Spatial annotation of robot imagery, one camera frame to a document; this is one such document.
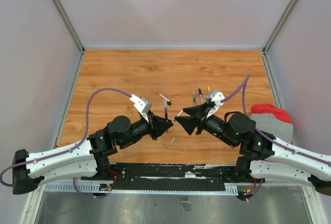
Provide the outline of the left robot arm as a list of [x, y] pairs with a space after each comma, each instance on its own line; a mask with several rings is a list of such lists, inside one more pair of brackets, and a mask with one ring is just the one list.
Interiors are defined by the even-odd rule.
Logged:
[[157, 140], [173, 126], [170, 120], [148, 112], [146, 118], [131, 123], [126, 116], [118, 116], [101, 129], [84, 139], [56, 150], [28, 153], [16, 151], [12, 169], [12, 192], [29, 193], [49, 182], [81, 178], [106, 180], [117, 176], [108, 157], [118, 149], [127, 148], [144, 136]]

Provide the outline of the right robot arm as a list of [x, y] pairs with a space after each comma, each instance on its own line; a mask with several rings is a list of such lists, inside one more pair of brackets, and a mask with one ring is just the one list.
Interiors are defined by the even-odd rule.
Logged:
[[206, 131], [231, 148], [239, 147], [234, 170], [235, 178], [293, 181], [312, 186], [323, 195], [330, 195], [330, 156], [296, 147], [260, 131], [256, 122], [241, 112], [228, 112], [224, 119], [214, 115], [214, 104], [184, 108], [184, 116], [175, 120], [189, 135]]

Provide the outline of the purple gel pen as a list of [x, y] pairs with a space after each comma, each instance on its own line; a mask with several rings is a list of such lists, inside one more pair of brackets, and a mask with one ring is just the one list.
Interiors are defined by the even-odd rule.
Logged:
[[168, 101], [163, 100], [163, 108], [164, 108], [164, 118], [168, 120]]

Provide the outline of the blue gel pen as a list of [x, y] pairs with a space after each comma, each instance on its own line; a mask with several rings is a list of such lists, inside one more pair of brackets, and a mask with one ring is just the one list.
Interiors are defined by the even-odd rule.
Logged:
[[195, 90], [192, 91], [193, 106], [197, 105]]

